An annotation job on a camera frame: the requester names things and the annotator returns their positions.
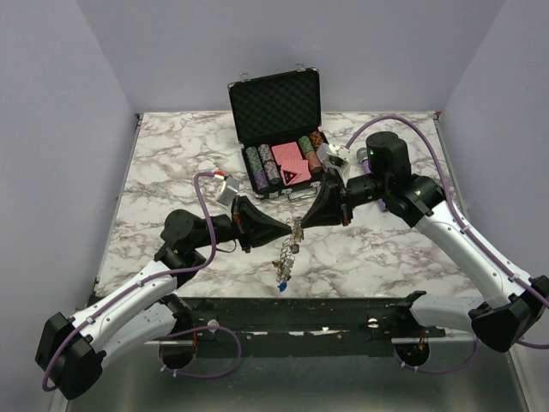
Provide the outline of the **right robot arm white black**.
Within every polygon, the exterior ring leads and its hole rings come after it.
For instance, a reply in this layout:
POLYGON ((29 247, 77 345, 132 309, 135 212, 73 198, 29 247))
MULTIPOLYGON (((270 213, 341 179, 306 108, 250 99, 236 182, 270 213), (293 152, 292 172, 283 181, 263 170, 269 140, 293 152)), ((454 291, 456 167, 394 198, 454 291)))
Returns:
POLYGON ((463 330, 504 353, 540 319, 548 298, 546 276, 531 277, 503 256, 467 219, 434 179, 413 173, 407 144, 393 132, 366 139, 368 172, 351 178, 350 151, 324 143, 326 168, 317 199, 301 227, 348 225, 354 208, 382 201, 386 209, 434 242, 480 291, 480 298, 410 294, 398 304, 395 327, 414 336, 424 327, 463 330))

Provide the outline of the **key with black tag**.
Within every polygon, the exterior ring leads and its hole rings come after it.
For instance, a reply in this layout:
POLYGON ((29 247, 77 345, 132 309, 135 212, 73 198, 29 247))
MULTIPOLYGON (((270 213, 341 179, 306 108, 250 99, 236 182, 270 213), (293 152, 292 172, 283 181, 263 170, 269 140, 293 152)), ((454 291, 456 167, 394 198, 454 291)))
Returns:
POLYGON ((293 229, 292 238, 294 241, 300 243, 304 239, 304 229, 297 226, 293 229))

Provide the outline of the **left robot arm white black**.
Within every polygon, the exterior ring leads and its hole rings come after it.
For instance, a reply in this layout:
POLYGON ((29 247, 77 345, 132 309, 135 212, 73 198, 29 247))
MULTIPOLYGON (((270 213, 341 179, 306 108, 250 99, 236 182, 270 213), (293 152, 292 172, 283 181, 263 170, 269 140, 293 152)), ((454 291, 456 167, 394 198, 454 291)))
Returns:
POLYGON ((247 197, 236 197, 229 209, 228 214, 202 217, 174 210, 165 220, 161 248, 136 275, 69 317, 61 312, 50 316, 35 355, 44 373, 43 391, 59 390, 66 399, 75 399, 125 348, 156 337, 184 337, 190 318, 185 309, 170 308, 170 298, 213 262, 218 244, 236 241, 249 251, 291 232, 247 197))

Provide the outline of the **silver disc keyring holder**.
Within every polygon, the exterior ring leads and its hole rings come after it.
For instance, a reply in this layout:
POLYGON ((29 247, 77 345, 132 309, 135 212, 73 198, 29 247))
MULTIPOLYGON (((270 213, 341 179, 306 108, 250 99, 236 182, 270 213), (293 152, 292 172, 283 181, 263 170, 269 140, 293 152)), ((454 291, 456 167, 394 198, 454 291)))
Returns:
POLYGON ((287 225, 291 228, 290 235, 284 239, 281 245, 280 258, 273 262, 273 266, 276 268, 276 282, 277 287, 286 282, 287 286, 292 277, 292 269, 295 261, 295 256, 299 253, 300 243, 296 242, 292 238, 293 229, 297 226, 301 226, 301 218, 294 217, 287 220, 287 225))

